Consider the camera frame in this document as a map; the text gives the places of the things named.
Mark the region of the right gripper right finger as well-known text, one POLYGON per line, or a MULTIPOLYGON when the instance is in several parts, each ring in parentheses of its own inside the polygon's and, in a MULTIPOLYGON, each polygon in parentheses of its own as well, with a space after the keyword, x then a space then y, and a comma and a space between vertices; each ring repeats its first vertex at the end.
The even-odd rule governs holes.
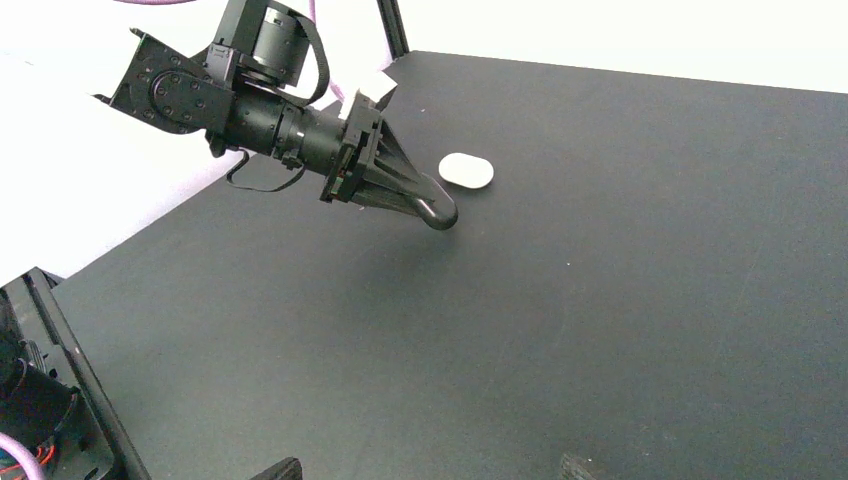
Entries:
POLYGON ((571 453, 563 453, 559 464, 561 480, 600 480, 603 468, 594 460, 571 453))

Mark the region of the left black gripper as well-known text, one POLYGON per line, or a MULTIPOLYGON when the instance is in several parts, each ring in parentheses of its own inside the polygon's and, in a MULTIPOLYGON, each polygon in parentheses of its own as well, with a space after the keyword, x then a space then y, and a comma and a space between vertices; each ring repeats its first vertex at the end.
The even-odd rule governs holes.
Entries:
POLYGON ((355 203, 417 216, 414 199, 431 198, 383 112, 358 95, 344 120, 337 152, 328 164, 319 199, 355 203), (414 189, 412 193, 391 189, 414 189))

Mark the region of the white earbud charging case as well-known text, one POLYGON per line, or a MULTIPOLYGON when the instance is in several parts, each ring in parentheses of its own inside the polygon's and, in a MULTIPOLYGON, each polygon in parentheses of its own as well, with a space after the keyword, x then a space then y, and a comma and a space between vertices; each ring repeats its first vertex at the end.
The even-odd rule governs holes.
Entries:
POLYGON ((467 189, 481 189, 494 179, 494 166, 486 159, 465 153, 446 155, 438 165, 443 180, 467 189))

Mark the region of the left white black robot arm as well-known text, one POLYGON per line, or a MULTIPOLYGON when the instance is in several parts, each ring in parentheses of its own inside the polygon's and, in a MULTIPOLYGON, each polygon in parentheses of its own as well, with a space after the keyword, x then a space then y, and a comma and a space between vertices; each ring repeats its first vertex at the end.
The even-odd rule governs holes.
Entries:
POLYGON ((229 150, 279 160, 296 177, 322 176, 325 202, 353 202, 430 219, 433 180, 408 159, 384 102, 356 94, 345 117, 314 108, 330 72, 319 33, 275 1, 231 1, 208 48, 185 56, 147 33, 111 108, 171 134, 203 131, 213 156, 229 150))

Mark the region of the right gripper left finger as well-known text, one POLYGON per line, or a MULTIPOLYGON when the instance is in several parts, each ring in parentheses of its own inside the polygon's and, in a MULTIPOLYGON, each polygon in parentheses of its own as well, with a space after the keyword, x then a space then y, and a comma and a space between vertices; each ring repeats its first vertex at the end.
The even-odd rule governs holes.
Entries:
POLYGON ((303 468, 296 457, 287 457, 256 474, 251 480, 302 480, 303 468))

